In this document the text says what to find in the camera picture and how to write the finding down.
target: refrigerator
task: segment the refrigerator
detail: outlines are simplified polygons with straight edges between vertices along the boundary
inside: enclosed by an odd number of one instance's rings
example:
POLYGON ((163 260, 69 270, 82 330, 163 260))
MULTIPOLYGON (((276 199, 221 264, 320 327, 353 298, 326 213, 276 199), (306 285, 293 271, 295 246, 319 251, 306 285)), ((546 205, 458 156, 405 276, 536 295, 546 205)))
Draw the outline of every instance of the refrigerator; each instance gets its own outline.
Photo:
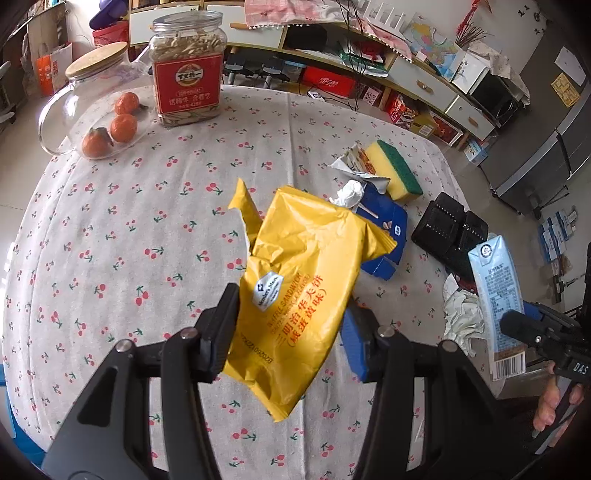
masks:
POLYGON ((519 213, 535 213, 537 207, 563 194, 569 179, 591 154, 588 79, 579 86, 568 77, 581 95, 570 108, 551 85, 562 73, 554 61, 563 46, 576 51, 561 28, 549 21, 521 72, 531 104, 500 130, 499 139, 480 164, 493 193, 519 213))

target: red box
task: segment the red box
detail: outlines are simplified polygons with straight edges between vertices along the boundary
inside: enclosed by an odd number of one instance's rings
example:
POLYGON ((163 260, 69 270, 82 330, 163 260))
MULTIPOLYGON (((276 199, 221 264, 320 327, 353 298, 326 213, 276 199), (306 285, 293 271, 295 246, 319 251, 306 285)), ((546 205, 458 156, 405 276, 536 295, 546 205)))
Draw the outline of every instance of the red box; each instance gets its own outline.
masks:
POLYGON ((317 86, 319 90, 345 98, 349 98, 355 87, 355 80, 352 78, 310 66, 306 67, 301 81, 307 85, 317 86))
POLYGON ((386 107, 388 116, 399 127, 410 130, 414 118, 418 115, 418 109, 415 103, 406 98, 402 93, 395 93, 386 107))
POLYGON ((93 30, 92 38, 96 48, 118 41, 126 41, 129 44, 129 22, 122 20, 110 27, 93 30))

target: glass teapot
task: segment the glass teapot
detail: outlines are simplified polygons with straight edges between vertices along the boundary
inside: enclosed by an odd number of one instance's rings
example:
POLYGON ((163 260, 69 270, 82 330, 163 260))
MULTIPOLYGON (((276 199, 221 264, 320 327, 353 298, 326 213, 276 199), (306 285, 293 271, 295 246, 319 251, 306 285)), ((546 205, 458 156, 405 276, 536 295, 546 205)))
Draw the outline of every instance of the glass teapot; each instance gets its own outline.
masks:
POLYGON ((76 150, 100 160, 134 145, 154 120, 150 66, 147 48, 130 62, 126 42, 97 48, 73 62, 66 69, 69 84, 41 111, 43 150, 51 155, 76 150))

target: round table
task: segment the round table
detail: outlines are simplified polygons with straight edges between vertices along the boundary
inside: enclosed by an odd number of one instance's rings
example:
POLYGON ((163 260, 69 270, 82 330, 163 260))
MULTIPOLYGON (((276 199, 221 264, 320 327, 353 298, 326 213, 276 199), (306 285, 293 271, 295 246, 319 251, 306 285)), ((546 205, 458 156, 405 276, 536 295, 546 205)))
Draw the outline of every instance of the round table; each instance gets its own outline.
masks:
MULTIPOLYGON (((47 449, 117 339, 162 341, 239 281, 248 252, 239 213, 226 208, 237 178, 261 216, 285 184, 328 199, 347 181, 328 165, 354 142, 378 138, 398 149, 425 192, 405 205, 409 236, 440 192, 466 204, 431 142, 339 106, 247 87, 224 87, 212 121, 169 130, 154 121, 116 158, 54 157, 22 221, 5 298, 4 364, 19 425, 47 449)), ((381 323, 434 345, 444 330, 445 278, 409 239, 391 280, 361 272, 354 295, 381 323)), ((477 352, 473 361, 491 384, 483 345, 477 352)), ((152 383, 152 456, 166 468, 159 381, 152 383)), ((200 390, 222 477, 346 478, 374 388, 351 373, 339 338, 280 423, 248 388, 220 375, 200 390)), ((422 392, 417 380, 409 468, 421 458, 422 392)))

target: black case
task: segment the black case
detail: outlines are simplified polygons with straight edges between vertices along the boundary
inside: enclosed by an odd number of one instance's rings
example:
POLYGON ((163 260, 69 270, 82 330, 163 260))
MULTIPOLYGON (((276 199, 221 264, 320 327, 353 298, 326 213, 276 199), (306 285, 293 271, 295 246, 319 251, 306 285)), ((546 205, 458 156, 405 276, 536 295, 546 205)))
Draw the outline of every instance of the black case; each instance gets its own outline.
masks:
POLYGON ((441 192, 415 228, 411 239, 460 278, 474 282, 468 252, 486 241, 488 225, 447 193, 441 192))

